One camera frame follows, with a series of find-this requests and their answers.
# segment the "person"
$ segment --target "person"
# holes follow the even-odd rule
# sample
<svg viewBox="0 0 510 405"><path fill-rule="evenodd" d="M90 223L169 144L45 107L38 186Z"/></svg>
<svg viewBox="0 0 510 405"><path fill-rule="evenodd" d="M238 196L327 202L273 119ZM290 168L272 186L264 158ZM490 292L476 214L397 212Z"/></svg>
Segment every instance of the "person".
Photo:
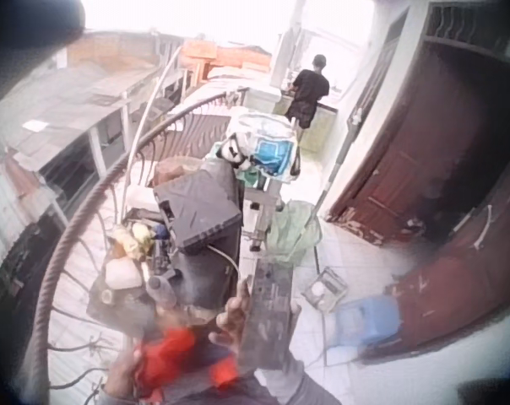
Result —
<svg viewBox="0 0 510 405"><path fill-rule="evenodd" d="M215 347L225 347L238 354L241 335L249 306L247 282L239 285L236 297L230 298L225 312L215 320L219 332L211 332L209 341ZM253 372L240 373L223 390L210 384L193 382L164 387L165 401L173 405L339 405L339 401L320 387L304 371L303 363L289 352L281 370L261 370L266 380L262 386ZM126 405L137 403L133 398L134 375L142 361L139 351L128 351L119 356L110 368L106 384L101 388L99 405ZM178 386L183 388L179 394Z"/></svg>
<svg viewBox="0 0 510 405"><path fill-rule="evenodd" d="M316 55L313 58L313 70L302 70L289 88L289 91L293 91L295 96L290 103L289 110L285 113L285 117L290 122L293 118L296 119L296 123L301 129L299 138L303 130L311 126L315 112L317 112L318 101L329 94L330 83L323 76L325 67L326 57Z"/></svg>

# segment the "brown door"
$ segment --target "brown door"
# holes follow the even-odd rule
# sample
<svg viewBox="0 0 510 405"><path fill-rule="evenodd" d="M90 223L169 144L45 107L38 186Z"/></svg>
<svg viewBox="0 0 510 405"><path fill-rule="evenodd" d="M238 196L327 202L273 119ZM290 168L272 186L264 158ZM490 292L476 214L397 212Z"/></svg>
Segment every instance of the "brown door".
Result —
<svg viewBox="0 0 510 405"><path fill-rule="evenodd" d="M393 287L402 326L368 357L429 349L510 305L510 164L483 207L431 262Z"/></svg>
<svg viewBox="0 0 510 405"><path fill-rule="evenodd" d="M393 137L388 148L357 192L332 208L342 210L339 224L376 245L399 235L483 127L479 96L435 52L425 52L402 123L394 135L383 134Z"/></svg>

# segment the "yellow object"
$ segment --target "yellow object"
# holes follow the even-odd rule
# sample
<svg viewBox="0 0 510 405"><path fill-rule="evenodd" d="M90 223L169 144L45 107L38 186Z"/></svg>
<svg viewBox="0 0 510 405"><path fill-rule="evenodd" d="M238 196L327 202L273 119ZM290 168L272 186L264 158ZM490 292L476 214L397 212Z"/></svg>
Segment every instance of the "yellow object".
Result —
<svg viewBox="0 0 510 405"><path fill-rule="evenodd" d="M133 224L131 228L131 232L133 233L133 237L139 243L139 245L143 248L144 253L148 253L154 241L152 240L153 235L152 231L145 224L141 224L136 222Z"/></svg>
<svg viewBox="0 0 510 405"><path fill-rule="evenodd" d="M117 225L112 231L112 238L122 245L127 257L139 261L144 258L142 246L124 226Z"/></svg>

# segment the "man in black shirt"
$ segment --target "man in black shirt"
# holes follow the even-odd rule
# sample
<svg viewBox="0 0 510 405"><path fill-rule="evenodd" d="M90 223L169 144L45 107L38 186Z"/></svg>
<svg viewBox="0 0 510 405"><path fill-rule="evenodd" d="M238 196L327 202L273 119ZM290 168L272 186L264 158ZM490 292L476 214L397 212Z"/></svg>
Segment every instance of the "man in black shirt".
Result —
<svg viewBox="0 0 510 405"><path fill-rule="evenodd" d="M298 127L302 130L310 127L317 111L317 102L330 91L330 83L323 76L325 66L326 57L315 56L313 70L302 70L290 89L295 92L295 98L285 116L289 121L296 118Z"/></svg>

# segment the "white cable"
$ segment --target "white cable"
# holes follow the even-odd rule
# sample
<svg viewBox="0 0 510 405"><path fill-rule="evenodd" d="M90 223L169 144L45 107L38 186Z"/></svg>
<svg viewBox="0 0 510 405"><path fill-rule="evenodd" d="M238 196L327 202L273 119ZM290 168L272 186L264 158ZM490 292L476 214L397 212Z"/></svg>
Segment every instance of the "white cable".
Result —
<svg viewBox="0 0 510 405"><path fill-rule="evenodd" d="M122 223L123 215L125 213L126 209L126 195L128 193L128 186L131 183L131 168L133 167L133 160L135 159L135 153L137 151L137 145L138 141L140 140L141 134L143 132L144 124L146 123L146 119L148 117L150 108L152 108L152 104L154 104L155 97L157 96L158 92L160 91L161 85L165 81L165 78L169 71L172 68L172 65L175 63L176 59L178 58L178 55L180 55L180 50L182 49L181 46L176 49L174 54L172 55L171 60L167 63L167 66L165 66L165 69L163 70L163 73L160 76L160 80L157 82L157 84L154 87L154 91L152 92L152 95L150 96L148 100L148 104L146 105L146 108L144 109L143 117L140 120L140 123L138 124L137 133L135 134L135 139L133 140L133 143L131 145L131 150L129 151L129 159L127 160L127 170L126 170L126 182L124 184L123 193L122 193L122 203L120 204L121 210L120 215L118 215L118 223Z"/></svg>
<svg viewBox="0 0 510 405"><path fill-rule="evenodd" d="M232 266L235 268L236 270L236 273L238 274L238 276L240 276L240 270L238 270L238 266L236 265L235 261L232 260L232 258L227 255L226 253L222 252L221 250L211 246L211 245L208 245L207 246L211 251L214 251L215 253L217 253L218 255L220 255L221 257L227 259L231 264Z"/></svg>

